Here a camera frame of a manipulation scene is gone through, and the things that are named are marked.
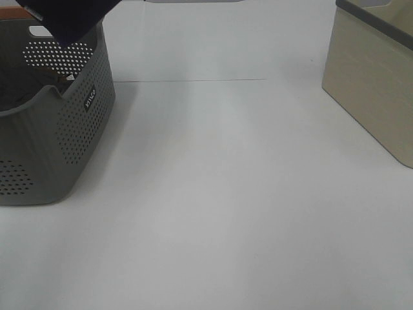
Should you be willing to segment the purple towel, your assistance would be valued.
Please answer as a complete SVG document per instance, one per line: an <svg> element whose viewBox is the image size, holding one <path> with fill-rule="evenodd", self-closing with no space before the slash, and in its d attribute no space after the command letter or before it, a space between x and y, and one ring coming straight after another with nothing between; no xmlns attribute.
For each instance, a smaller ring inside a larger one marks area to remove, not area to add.
<svg viewBox="0 0 413 310"><path fill-rule="evenodd" d="M67 47L93 29L120 0L20 0L17 3L61 46Z"/></svg>

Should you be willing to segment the beige storage box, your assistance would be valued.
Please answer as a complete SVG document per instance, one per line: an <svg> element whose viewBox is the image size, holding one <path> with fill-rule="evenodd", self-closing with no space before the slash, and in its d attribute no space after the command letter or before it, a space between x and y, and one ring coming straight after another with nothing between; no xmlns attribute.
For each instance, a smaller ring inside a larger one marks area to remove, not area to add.
<svg viewBox="0 0 413 310"><path fill-rule="evenodd" d="M323 90L412 166L412 1L336 1Z"/></svg>

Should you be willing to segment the grey perforated plastic basket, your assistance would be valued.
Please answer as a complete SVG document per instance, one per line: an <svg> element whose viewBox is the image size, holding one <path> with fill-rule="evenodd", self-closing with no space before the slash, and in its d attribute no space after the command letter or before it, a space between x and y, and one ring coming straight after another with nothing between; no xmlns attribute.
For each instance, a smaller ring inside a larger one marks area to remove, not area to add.
<svg viewBox="0 0 413 310"><path fill-rule="evenodd" d="M1 21L1 69L9 76L58 74L17 104L1 101L1 204L42 205L64 198L91 158L116 93L102 24L63 48L35 36L34 19Z"/></svg>

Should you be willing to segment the dark grey cloth in basket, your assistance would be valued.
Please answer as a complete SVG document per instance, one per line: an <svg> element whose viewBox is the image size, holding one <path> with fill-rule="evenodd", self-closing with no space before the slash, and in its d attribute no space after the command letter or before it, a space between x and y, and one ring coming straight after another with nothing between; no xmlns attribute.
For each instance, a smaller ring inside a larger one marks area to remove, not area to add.
<svg viewBox="0 0 413 310"><path fill-rule="evenodd" d="M62 94L74 80L73 74L46 67L1 68L1 112L23 105L45 86L54 86Z"/></svg>

